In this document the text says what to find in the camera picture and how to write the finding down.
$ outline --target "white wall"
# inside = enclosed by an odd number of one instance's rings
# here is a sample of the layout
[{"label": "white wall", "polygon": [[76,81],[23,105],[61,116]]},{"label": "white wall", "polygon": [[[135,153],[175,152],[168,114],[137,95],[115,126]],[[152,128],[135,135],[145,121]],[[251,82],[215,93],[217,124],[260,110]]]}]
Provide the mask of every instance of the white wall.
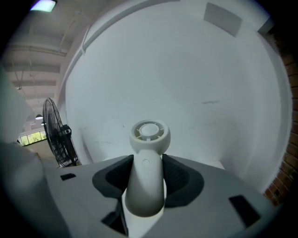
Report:
[{"label": "white wall", "polygon": [[15,142],[29,115],[33,113],[0,67],[0,140]]},{"label": "white wall", "polygon": [[[284,67],[256,32],[268,16],[244,21],[234,38],[203,21],[201,11],[196,15],[200,4],[184,0],[136,11],[78,59],[66,81],[66,109],[83,164],[131,154],[129,129],[153,118],[171,129],[168,154],[220,160],[259,191],[268,185],[291,120]],[[245,19],[241,9],[234,13]]]}]

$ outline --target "ceiling beam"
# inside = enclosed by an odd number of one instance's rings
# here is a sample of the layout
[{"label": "ceiling beam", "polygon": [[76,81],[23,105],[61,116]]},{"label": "ceiling beam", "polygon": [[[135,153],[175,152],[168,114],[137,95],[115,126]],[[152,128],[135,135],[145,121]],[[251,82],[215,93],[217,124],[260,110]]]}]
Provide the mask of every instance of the ceiling beam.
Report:
[{"label": "ceiling beam", "polygon": [[3,64],[6,72],[14,71],[35,71],[35,72],[48,72],[48,73],[60,73],[60,65],[31,65],[28,64]]},{"label": "ceiling beam", "polygon": [[71,43],[63,41],[61,49],[60,43],[61,39],[45,35],[19,34],[9,41],[7,48],[9,49],[11,46],[33,46],[67,53],[70,49]]},{"label": "ceiling beam", "polygon": [[26,100],[31,99],[47,99],[47,98],[54,98],[54,93],[44,93],[44,94],[37,94],[37,95],[26,95]]},{"label": "ceiling beam", "polygon": [[56,81],[54,80],[45,80],[45,79],[39,79],[35,80],[33,83],[32,80],[22,80],[22,82],[18,81],[12,81],[13,85],[15,87],[27,87],[27,86],[56,86]]}]

